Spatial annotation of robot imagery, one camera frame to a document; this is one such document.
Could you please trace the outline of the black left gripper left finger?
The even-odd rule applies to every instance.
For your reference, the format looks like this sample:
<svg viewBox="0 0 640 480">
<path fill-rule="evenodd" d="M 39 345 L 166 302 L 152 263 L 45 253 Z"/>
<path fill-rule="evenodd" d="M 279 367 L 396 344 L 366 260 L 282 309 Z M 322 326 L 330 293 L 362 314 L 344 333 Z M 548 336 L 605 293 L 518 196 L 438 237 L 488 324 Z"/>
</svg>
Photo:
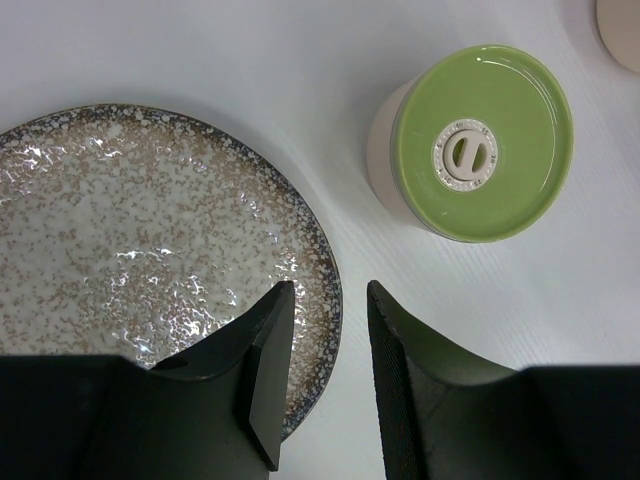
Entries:
<svg viewBox="0 0 640 480">
<path fill-rule="evenodd" d="M 279 466 L 294 286 L 152 369 L 113 355 L 1 360 L 5 479 L 265 479 Z"/>
</svg>

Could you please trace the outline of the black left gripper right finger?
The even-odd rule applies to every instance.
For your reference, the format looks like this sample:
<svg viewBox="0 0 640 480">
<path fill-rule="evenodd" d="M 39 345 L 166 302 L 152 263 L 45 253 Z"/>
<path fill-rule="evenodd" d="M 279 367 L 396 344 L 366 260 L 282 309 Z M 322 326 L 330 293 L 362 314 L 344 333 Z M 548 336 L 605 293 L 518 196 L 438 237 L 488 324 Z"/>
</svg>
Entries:
<svg viewBox="0 0 640 480">
<path fill-rule="evenodd" d="M 635 479 L 635 365 L 513 370 L 407 312 L 378 282 L 367 318 L 389 479 Z"/>
</svg>

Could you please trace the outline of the green round lid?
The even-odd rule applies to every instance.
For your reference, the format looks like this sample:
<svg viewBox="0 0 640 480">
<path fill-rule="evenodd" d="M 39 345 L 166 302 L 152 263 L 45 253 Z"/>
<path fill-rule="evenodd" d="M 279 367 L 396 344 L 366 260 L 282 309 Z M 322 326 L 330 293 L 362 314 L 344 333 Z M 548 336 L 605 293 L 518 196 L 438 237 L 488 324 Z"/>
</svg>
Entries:
<svg viewBox="0 0 640 480">
<path fill-rule="evenodd" d="M 390 134 L 390 168 L 411 219 L 489 243 L 549 209 L 574 145 L 568 100 L 549 69 L 506 45 L 462 49 L 416 78 Z"/>
</svg>

